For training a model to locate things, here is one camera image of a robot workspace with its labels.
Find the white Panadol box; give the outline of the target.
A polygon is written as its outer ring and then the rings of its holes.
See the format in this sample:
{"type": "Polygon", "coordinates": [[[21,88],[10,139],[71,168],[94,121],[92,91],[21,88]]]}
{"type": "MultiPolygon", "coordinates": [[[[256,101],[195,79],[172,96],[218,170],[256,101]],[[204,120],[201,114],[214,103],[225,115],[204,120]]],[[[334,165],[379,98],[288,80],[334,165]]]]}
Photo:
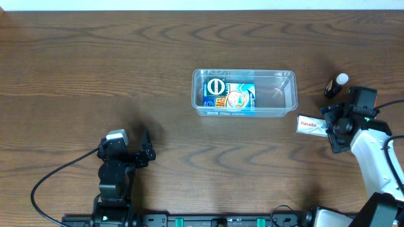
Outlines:
{"type": "Polygon", "coordinates": [[[300,115],[297,117],[296,132],[301,134],[308,134],[319,137],[327,137],[326,121],[324,119],[318,119],[314,117],[307,117],[300,115]]]}

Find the dark bottle with white cap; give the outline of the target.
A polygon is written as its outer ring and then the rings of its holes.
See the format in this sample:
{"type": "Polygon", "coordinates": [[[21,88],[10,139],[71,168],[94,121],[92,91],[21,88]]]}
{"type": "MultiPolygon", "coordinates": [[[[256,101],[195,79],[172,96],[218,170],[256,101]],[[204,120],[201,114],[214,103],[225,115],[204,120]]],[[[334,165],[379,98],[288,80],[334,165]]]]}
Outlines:
{"type": "Polygon", "coordinates": [[[324,96],[326,98],[334,98],[341,90],[342,87],[348,82],[349,77],[345,73],[340,73],[338,76],[328,82],[324,89],[324,96]]]}

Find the green Zam-Buk ointment box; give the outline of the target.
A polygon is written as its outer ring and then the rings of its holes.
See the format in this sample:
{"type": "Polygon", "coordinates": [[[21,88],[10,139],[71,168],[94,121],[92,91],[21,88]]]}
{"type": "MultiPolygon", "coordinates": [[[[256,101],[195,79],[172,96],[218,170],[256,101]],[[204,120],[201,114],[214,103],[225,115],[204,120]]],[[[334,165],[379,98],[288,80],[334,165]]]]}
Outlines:
{"type": "Polygon", "coordinates": [[[205,84],[206,96],[222,96],[226,85],[224,79],[211,78],[205,84]]]}

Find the blue fever patch box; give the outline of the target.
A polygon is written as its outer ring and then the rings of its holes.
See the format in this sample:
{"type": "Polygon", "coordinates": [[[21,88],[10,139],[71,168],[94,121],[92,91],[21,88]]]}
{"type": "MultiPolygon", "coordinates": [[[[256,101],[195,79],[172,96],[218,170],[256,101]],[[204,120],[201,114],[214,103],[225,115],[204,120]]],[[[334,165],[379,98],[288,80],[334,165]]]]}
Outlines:
{"type": "Polygon", "coordinates": [[[251,108],[256,107],[256,89],[254,84],[226,83],[222,96],[206,96],[203,85],[204,107],[251,108]]]}

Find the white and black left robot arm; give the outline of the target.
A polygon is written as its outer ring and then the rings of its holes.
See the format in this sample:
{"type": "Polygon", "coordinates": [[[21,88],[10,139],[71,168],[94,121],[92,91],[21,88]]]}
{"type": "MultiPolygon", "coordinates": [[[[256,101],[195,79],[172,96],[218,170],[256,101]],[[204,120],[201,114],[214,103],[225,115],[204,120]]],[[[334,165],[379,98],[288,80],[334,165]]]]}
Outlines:
{"type": "Polygon", "coordinates": [[[103,161],[98,170],[100,194],[95,199],[90,226],[140,226],[141,218],[133,208],[131,194],[135,172],[156,159],[149,133],[141,137],[141,149],[128,151],[129,139],[124,129],[109,132],[100,140],[97,157],[103,161]]]}

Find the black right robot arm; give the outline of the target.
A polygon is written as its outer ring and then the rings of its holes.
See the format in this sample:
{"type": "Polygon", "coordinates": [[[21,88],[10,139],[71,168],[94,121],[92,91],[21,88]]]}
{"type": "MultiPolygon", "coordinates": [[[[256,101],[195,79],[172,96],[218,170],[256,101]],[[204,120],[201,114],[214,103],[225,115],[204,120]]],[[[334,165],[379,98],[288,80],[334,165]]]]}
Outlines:
{"type": "Polygon", "coordinates": [[[334,153],[356,157],[368,200],[353,215],[318,206],[303,215],[301,226],[403,226],[403,170],[395,155],[396,139],[385,121],[376,119],[377,91],[352,86],[348,100],[321,108],[334,153]]]}

